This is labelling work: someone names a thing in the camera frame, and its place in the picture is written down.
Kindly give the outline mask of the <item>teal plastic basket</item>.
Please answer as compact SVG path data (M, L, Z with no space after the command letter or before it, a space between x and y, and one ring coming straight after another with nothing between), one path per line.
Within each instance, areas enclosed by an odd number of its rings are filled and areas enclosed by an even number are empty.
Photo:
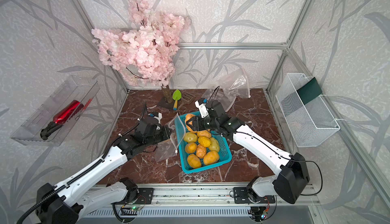
M229 163L232 154L226 139L214 131L193 132L185 123L199 112L177 116L174 119L178 143L178 152L182 170L198 173Z

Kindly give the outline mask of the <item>clear zipper bag rear flat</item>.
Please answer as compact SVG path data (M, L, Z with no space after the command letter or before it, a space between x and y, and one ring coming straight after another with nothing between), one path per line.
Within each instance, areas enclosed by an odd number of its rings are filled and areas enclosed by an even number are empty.
M216 92L214 91L215 89L216 88L207 89L201 98L207 99L207 101L219 101L222 104L224 110L228 112L233 107L237 97L226 96L222 89L219 89Z

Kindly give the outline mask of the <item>large brown potato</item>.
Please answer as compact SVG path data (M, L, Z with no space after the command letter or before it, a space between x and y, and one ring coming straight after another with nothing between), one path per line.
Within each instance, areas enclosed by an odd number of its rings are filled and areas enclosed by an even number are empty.
M204 158L203 158L203 163L204 165L208 166L211 164L214 164L219 161L219 153L216 151L210 151L208 152Z

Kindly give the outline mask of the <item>clear zipper bag with dots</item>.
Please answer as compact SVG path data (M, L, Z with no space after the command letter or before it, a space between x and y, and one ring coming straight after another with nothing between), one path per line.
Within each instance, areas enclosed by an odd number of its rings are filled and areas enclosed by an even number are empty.
M185 126L178 113L167 123L167 126L168 129L172 130L172 133L167 140L157 144L154 157L156 162L175 157L185 135Z

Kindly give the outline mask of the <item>green-yellow potato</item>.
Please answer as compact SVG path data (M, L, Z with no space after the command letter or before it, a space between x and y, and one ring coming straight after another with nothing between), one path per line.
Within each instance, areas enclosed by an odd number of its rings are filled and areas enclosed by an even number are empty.
M197 142L198 140L198 136L197 134L195 133L192 133L192 132L187 132L185 133L184 137L183 137L183 140L186 142L186 143L195 143Z
M216 151L217 153L220 151L220 146L219 146L219 142L211 137L210 138L210 146L208 147L210 151Z

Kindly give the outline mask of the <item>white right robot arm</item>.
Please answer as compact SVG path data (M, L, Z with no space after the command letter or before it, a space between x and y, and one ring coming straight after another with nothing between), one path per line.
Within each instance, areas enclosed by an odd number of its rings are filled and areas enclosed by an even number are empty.
M267 196L278 196L295 204L310 182L308 161L299 154L290 154L255 133L237 117L230 117L222 104L204 98L195 102L200 115L186 121L193 131L211 130L253 153L273 172L272 176L256 177L246 187L250 201L257 203Z

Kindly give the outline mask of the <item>yellow wrinkled potato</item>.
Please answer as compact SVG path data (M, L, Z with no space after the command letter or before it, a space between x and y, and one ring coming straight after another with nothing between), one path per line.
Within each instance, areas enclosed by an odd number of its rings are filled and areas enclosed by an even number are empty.
M198 143L205 148L209 148L211 145L211 140L206 136L200 136L198 138Z

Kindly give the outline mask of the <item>green-yellow potato middle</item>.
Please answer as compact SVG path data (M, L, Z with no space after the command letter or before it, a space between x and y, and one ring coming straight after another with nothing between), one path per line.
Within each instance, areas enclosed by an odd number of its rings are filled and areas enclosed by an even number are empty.
M197 134L195 133L192 133L192 132L187 132L185 133L184 137L183 137L183 140L186 142L186 143L195 143L197 142L198 140L198 136Z

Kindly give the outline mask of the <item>orange potato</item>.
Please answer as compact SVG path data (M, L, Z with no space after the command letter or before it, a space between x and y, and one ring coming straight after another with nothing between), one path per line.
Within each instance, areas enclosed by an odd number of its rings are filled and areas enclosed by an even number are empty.
M187 154L193 154L194 152L196 152L197 147L198 145L195 142L187 143L187 145L185 146L185 152Z
M197 150L196 150L196 156L199 159L203 159L206 154L207 154L207 148L205 148L204 146L198 144Z

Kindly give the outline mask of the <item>clear zipper bag rear upright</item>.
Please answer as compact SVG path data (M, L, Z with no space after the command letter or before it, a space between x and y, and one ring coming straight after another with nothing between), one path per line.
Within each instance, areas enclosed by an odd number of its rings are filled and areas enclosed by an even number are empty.
M236 71L219 78L217 83L224 95L230 100L236 97L243 99L251 97L249 79L243 68L239 68Z

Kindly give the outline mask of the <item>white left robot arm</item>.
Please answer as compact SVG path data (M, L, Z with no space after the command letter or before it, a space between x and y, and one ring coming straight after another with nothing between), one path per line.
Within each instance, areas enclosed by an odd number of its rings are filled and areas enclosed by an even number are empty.
M168 125L161 125L160 120L160 116L140 119L133 128L119 134L102 156L78 173L57 185L47 183L40 187L36 204L17 222L23 223L34 212L43 224L74 224L106 205L136 201L140 195L138 186L129 178L91 194L88 191L113 170L143 153L147 147L169 140L172 129Z

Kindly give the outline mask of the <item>green-yellow potato right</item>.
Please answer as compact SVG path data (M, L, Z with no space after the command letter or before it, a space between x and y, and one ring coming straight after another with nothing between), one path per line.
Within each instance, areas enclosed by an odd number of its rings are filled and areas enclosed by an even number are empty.
M219 146L219 142L211 137L210 138L210 146L208 147L210 151L216 151L217 153L220 151L220 146Z

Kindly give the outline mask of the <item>dark green card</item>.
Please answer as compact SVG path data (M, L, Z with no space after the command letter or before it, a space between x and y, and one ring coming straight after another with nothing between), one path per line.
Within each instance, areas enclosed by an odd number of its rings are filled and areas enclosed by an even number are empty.
M313 77L309 82L297 90L297 93L304 105L320 96L323 91L317 79Z

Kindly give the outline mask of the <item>green toy shovel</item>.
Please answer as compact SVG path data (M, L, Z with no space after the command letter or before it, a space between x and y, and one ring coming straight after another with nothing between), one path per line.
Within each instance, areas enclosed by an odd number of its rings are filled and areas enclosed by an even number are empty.
M173 110L176 111L178 107L178 101L181 99L182 94L180 90L175 90L172 95L172 99L174 100Z

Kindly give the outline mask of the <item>pink cherry blossom tree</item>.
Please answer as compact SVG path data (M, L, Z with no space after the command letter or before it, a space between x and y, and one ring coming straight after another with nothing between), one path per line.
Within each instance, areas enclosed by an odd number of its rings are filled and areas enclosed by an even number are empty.
M93 42L105 66L118 71L130 86L140 82L166 88L175 73L173 57L188 17L155 11L148 0L128 0L135 30L93 29Z

